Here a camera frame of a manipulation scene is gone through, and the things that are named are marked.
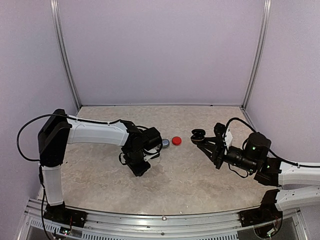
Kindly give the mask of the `purple earbud charging case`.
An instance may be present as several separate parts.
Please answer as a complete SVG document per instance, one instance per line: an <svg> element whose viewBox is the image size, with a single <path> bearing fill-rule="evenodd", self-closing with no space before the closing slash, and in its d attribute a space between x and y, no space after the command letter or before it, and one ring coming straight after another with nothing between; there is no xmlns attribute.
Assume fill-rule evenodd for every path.
<svg viewBox="0 0 320 240"><path fill-rule="evenodd" d="M170 146L170 141L168 140L168 139L166 139L166 138L163 138L162 139L162 147L164 148L164 149L166 149L166 148L168 148Z"/></svg>

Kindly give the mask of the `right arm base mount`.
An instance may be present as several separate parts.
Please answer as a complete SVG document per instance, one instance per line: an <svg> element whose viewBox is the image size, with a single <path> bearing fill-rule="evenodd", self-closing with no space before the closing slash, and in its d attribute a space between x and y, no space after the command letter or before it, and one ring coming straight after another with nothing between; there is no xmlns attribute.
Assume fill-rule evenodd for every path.
<svg viewBox="0 0 320 240"><path fill-rule="evenodd" d="M281 219L283 212L276 208L257 207L239 212L241 226L249 227Z"/></svg>

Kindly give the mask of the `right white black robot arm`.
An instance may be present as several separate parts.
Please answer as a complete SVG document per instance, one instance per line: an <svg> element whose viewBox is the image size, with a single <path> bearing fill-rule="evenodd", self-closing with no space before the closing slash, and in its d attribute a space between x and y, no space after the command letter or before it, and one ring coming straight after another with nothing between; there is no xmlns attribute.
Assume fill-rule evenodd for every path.
<svg viewBox="0 0 320 240"><path fill-rule="evenodd" d="M232 146L230 132L207 137L203 129L192 131L191 142L211 160L217 169L223 163L254 176L259 184L273 187L256 210L256 218L266 222L275 212L318 205L320 203L320 167L290 163L269 157L271 141L259 132L251 133L243 149Z"/></svg>

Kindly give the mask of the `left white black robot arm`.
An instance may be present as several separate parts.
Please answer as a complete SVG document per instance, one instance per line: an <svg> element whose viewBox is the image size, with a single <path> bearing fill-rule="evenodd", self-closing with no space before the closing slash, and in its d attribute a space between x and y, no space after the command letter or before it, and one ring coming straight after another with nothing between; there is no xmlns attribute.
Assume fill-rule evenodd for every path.
<svg viewBox="0 0 320 240"><path fill-rule="evenodd" d="M46 119L37 134L38 157L23 153L20 138L31 124ZM130 120L99 121L69 115L58 108L53 113L37 116L23 124L15 135L19 155L38 164L39 181L47 202L47 213L63 223L70 218L63 196L61 167L68 145L95 144L120 148L118 160L135 177L143 176L150 168L150 160L161 156L163 139L155 127L138 126Z"/></svg>

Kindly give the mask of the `black charging case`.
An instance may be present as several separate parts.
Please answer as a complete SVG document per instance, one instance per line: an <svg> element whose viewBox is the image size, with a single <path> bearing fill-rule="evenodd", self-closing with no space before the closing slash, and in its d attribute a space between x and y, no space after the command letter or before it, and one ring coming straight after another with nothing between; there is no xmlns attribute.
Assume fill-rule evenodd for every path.
<svg viewBox="0 0 320 240"><path fill-rule="evenodd" d="M191 133L192 133L192 136L190 137L190 140L195 145L203 141L206 136L206 131L200 128L193 129Z"/></svg>

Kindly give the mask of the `red round charging case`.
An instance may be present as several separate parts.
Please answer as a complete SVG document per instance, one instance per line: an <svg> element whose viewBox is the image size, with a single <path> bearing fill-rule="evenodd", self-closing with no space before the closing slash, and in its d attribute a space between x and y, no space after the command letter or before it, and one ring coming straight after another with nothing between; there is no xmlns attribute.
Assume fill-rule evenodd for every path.
<svg viewBox="0 0 320 240"><path fill-rule="evenodd" d="M181 143L182 143L182 139L181 139L179 136L174 136L174 137L171 139L171 142L172 142L173 145L179 146L179 145L181 145Z"/></svg>

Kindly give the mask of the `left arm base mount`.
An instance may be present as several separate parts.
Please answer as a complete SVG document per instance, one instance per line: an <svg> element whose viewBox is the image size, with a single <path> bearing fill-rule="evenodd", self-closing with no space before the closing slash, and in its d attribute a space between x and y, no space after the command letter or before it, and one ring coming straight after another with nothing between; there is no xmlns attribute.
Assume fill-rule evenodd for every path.
<svg viewBox="0 0 320 240"><path fill-rule="evenodd" d="M68 225L70 227L84 228L87 213L82 210L70 209L64 206L49 206L46 208L43 217L46 220Z"/></svg>

